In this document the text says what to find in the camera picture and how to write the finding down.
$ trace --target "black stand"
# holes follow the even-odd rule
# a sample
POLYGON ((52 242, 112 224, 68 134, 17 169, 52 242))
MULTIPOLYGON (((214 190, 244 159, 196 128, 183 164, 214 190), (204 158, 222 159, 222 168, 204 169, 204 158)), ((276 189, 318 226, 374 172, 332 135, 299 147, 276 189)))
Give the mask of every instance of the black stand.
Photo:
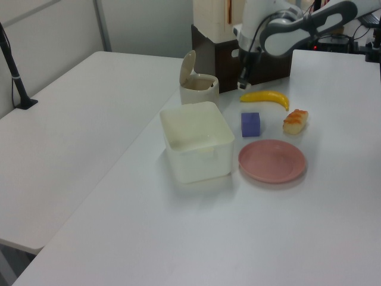
POLYGON ((365 55, 365 61, 369 63, 380 63, 381 75, 381 19, 378 27, 374 28, 373 36, 373 43, 368 43, 366 46, 359 47, 356 53, 365 55))
POLYGON ((1 24, 0 24, 0 46, 2 49, 2 53, 4 54, 5 60, 7 61, 8 68, 11 71, 13 81, 18 90, 18 94, 20 95, 20 104, 16 106, 16 108, 26 110, 32 107, 33 105, 35 105, 38 101, 29 98, 28 95, 26 94, 23 82, 21 81, 21 77, 16 68, 16 63, 13 60, 11 49, 8 45, 7 39, 5 37, 5 32, 1 24))

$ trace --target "white plastic container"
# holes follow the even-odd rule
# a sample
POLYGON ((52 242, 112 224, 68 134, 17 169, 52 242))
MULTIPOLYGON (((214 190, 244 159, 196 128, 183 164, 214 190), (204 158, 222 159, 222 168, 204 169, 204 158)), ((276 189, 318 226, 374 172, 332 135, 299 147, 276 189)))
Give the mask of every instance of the white plastic container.
POLYGON ((171 168, 179 182, 230 173, 235 137, 213 102, 163 110, 160 119, 171 168))
POLYGON ((184 57, 179 79, 181 103, 211 101, 218 107, 220 97, 218 78, 209 74, 192 74, 195 61, 195 51, 190 51, 184 57))
POLYGON ((245 0, 193 0, 193 24, 214 43, 235 40, 233 26, 242 22, 245 0))

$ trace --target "small white bin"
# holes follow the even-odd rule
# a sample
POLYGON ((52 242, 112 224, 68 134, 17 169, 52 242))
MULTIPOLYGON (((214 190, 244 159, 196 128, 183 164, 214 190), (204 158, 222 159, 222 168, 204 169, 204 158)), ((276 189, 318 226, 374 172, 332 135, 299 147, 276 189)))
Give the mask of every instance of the small white bin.
POLYGON ((179 182, 230 173, 235 137, 213 102, 163 110, 160 119, 171 168, 179 182))
POLYGON ((196 52, 186 54, 180 70, 181 104, 211 101, 218 107, 220 97, 218 78, 208 74, 192 74, 196 62, 196 52))

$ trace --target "white wall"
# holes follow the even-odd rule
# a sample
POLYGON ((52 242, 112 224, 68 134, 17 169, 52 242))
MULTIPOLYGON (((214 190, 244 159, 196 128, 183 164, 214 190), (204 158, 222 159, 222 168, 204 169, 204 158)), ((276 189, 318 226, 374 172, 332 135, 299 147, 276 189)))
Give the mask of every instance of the white wall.
POLYGON ((99 0, 113 52, 183 58, 192 49, 192 0, 99 0))
MULTIPOLYGON (((103 50, 93 0, 60 0, 5 31, 30 97, 92 53, 103 50)), ((0 118, 12 109, 11 75, 0 53, 0 118)))

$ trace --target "floor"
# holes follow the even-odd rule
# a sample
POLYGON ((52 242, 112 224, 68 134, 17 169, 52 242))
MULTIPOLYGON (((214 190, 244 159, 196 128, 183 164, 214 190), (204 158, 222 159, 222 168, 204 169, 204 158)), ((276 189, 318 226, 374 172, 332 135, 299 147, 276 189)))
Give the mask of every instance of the floor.
POLYGON ((11 286, 34 258, 33 254, 0 244, 0 286, 11 286))

